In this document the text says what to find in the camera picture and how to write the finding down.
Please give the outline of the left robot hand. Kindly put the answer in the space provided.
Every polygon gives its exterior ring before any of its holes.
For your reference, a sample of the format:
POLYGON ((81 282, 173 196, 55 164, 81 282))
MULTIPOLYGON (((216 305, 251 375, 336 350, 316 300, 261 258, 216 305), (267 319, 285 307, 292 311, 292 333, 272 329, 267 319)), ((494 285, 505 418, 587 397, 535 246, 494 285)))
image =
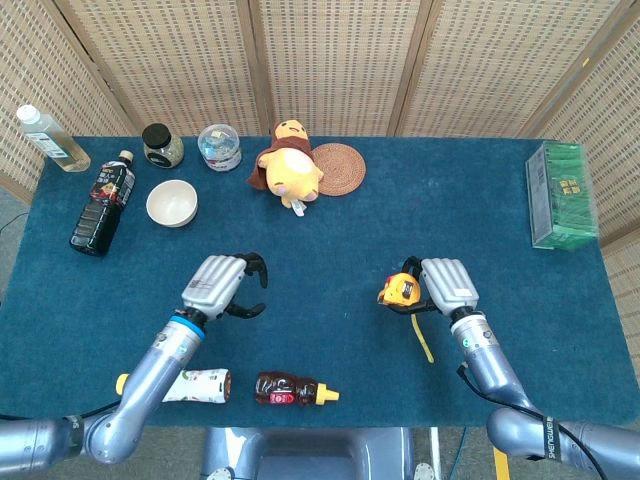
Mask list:
POLYGON ((209 256, 183 290, 184 307, 177 313, 199 327, 225 314, 241 319, 257 317, 266 309, 264 303, 246 308, 234 302, 244 277, 254 274, 259 276, 261 287, 267 288, 267 266, 255 252, 209 256))

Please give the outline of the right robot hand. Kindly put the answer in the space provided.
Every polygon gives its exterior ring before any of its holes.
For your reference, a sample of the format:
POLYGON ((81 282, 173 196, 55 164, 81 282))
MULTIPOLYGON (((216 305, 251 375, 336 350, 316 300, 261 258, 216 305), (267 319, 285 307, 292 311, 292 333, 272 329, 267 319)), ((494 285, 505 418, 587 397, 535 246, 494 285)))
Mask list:
POLYGON ((423 279, 429 298, 411 306, 390 306, 398 314, 417 314, 439 311, 453 323, 477 313, 479 294, 464 265, 458 259, 407 258, 403 273, 410 273, 416 280, 423 279))

